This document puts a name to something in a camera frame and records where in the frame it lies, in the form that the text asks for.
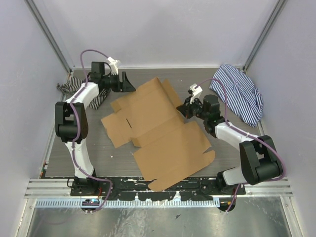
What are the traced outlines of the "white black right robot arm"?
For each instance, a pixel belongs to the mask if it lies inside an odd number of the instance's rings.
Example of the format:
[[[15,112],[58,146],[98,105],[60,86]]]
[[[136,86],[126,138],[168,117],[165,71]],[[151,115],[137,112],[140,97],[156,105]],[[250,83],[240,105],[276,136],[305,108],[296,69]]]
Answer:
[[[240,155],[240,166],[217,174],[218,191],[228,195],[235,185],[256,185],[282,178],[285,168],[277,155],[270,136],[256,136],[238,129],[225,120],[220,112],[217,96],[206,95],[203,101],[189,96],[177,110],[187,119],[197,117],[203,120],[205,131],[236,148]]]

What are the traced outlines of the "blue white striped cloth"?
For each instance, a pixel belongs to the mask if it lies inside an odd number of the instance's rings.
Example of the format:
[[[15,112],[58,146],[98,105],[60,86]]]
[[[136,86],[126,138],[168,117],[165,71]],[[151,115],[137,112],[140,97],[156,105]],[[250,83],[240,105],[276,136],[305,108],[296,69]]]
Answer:
[[[263,115],[263,97],[251,78],[228,64],[221,65],[213,78],[210,89],[243,122],[255,127]]]

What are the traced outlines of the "black white striped cloth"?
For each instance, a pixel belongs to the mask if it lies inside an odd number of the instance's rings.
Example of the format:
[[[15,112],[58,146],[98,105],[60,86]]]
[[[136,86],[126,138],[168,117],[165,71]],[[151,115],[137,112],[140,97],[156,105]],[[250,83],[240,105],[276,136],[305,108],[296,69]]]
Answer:
[[[72,95],[66,100],[67,103],[83,103],[85,109],[90,107],[97,110],[108,97],[110,90],[99,90],[98,86],[92,82],[88,82],[87,86],[85,86],[85,84],[85,80],[71,76],[66,83],[57,84],[56,87],[63,94]]]

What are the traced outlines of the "left aluminium corner post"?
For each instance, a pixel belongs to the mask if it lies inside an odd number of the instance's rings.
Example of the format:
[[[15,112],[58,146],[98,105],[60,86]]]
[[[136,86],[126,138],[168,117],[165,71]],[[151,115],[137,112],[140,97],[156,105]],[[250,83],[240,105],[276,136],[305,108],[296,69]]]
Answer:
[[[57,44],[57,41],[55,40],[51,30],[49,29],[47,23],[45,22],[45,19],[43,18],[42,14],[40,13],[36,3],[33,0],[24,0],[26,6],[28,7],[29,11],[32,13],[33,17],[35,18],[37,24],[39,25],[41,31],[43,32],[44,36],[48,40],[50,46],[52,47],[54,53],[56,54],[58,60],[64,67],[64,69],[68,72],[72,72],[72,68],[67,63],[66,58],[64,54],[62,53],[62,50]]]

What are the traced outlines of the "right aluminium corner post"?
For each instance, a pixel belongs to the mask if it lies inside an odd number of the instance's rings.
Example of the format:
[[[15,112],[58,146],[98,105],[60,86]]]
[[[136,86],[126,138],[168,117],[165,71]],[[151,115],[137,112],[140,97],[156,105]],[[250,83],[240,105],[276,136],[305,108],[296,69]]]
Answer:
[[[275,6],[273,7],[266,23],[264,24],[263,29],[261,30],[242,70],[247,72],[249,67],[251,66],[253,60],[255,59],[257,53],[259,52],[262,44],[264,43],[265,39],[268,37],[271,29],[273,28],[277,18],[281,14],[283,8],[285,7],[287,0],[277,0]]]

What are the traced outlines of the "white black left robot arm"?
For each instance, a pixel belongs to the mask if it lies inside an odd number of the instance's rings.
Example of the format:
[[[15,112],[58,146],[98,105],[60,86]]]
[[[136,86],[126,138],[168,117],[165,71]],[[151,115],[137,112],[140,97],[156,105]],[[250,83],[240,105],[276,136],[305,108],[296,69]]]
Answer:
[[[68,148],[75,168],[72,190],[76,194],[93,196],[99,191],[100,179],[90,161],[86,138],[88,121],[86,108],[102,91],[134,92],[126,73],[119,73],[118,60],[92,62],[91,72],[78,90],[66,101],[55,104],[55,132]]]

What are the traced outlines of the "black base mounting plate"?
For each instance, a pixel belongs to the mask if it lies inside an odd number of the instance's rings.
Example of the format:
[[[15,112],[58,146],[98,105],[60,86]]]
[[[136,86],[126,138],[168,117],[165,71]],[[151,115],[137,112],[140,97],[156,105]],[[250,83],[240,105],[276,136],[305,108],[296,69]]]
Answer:
[[[87,178],[80,181],[75,178],[73,182],[67,180],[67,187],[71,189],[70,195],[107,197],[107,200],[134,201],[163,201],[173,200],[176,195],[180,201],[213,200],[215,196],[232,196],[245,194],[245,188],[221,186],[216,178],[210,176],[188,177],[163,191],[153,191],[149,188],[149,181],[141,177],[108,177],[99,181]]]

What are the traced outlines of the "brown cardboard box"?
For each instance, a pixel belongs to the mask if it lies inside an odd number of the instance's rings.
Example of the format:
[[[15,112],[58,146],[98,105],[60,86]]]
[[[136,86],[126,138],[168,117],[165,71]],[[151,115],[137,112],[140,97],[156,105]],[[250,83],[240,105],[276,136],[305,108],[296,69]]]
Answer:
[[[210,165],[211,143],[196,121],[184,123],[181,100],[168,80],[154,78],[111,103],[101,122],[115,148],[132,142],[149,189],[163,191]]]

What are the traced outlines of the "aluminium rail beam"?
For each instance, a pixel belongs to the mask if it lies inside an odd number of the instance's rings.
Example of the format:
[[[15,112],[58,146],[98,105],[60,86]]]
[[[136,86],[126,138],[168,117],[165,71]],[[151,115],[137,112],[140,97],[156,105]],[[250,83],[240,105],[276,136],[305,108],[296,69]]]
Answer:
[[[69,197],[73,179],[31,179],[25,191],[25,198]],[[249,197],[292,197],[292,188],[287,179],[276,182],[262,182],[245,185],[245,195]]]

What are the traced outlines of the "aluminium corner post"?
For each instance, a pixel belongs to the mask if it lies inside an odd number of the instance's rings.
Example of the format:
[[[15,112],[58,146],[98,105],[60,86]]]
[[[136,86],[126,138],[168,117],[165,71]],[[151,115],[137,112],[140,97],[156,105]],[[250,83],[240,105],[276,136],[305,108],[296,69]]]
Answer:
[[[259,52],[262,44],[264,43],[265,39],[268,37],[271,29],[273,28],[277,18],[281,14],[283,8],[285,7],[287,0],[277,0],[275,6],[273,7],[266,23],[264,24],[263,29],[261,30],[242,70],[247,72],[249,67],[251,66],[253,60],[255,59],[257,53]]]
[[[45,19],[43,18],[42,14],[40,13],[36,3],[33,0],[24,0],[26,6],[28,7],[29,11],[32,13],[33,17],[35,18],[37,24],[39,25],[41,31],[43,32],[44,36],[48,40],[50,46],[52,47],[54,53],[56,54],[58,60],[64,67],[64,69],[68,72],[72,72],[72,68],[67,63],[66,58],[64,54],[62,53],[62,50],[57,44],[57,41],[55,40],[51,30],[49,29],[47,23],[45,22]]]

